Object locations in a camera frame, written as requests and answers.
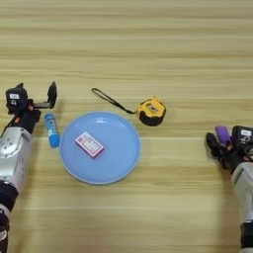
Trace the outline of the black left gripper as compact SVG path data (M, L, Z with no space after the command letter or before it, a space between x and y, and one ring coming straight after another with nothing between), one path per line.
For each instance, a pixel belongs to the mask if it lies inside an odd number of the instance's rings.
M16 86L17 89L23 89L24 83ZM36 124L40 121L42 110L53 108L57 98L56 83L52 82L49 86L47 102L44 103L29 103L29 105L21 112L19 112L12 120L12 127L21 127L29 133L34 131Z

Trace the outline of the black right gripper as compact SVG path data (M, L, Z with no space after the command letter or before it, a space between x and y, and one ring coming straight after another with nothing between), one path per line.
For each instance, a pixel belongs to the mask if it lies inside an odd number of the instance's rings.
M214 159L221 159L222 167L230 173L233 173L243 162L253 162L253 145L239 148L229 145L225 148L225 145L220 143L216 135L211 132L206 134L206 143L211 151L211 156Z

